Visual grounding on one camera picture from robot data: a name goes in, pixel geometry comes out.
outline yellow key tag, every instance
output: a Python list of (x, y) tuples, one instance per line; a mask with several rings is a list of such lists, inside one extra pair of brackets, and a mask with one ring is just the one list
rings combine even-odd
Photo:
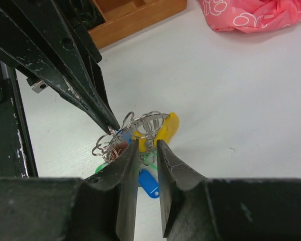
[[(163, 127), (158, 131), (154, 139), (154, 145), (157, 146), (157, 140), (164, 140), (168, 144), (172, 139), (172, 137), (176, 134), (179, 126), (180, 126), (180, 119), (178, 118), (178, 116), (173, 112), (170, 113), (170, 116), (165, 119)], [(135, 131), (134, 135), (137, 137), (141, 136), (141, 134), (138, 133), (138, 131)], [(146, 143), (145, 138), (139, 139), (139, 152), (147, 151), (145, 143)]]

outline pink bag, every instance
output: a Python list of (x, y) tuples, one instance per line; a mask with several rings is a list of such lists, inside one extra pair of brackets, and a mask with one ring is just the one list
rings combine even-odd
[(301, 0), (200, 0), (214, 31), (273, 31), (301, 22)]

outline white table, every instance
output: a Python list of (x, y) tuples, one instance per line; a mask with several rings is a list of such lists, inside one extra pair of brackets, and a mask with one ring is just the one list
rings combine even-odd
[[(180, 117), (170, 147), (207, 177), (301, 177), (301, 24), (214, 33), (199, 4), (102, 51), (110, 106)], [(102, 130), (51, 89), (19, 75), (41, 177), (88, 177)], [(138, 193), (135, 240), (161, 240), (159, 199)]]

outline plastic tag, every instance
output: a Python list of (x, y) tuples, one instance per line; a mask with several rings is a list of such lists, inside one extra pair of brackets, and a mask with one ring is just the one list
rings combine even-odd
[(149, 197), (158, 198), (160, 196), (159, 184), (148, 170), (140, 170), (138, 181)]

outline brown wooden box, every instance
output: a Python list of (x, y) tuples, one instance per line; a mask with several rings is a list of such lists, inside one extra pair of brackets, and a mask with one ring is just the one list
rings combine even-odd
[(186, 8), (187, 0), (93, 0), (105, 23), (89, 33), (103, 48)]

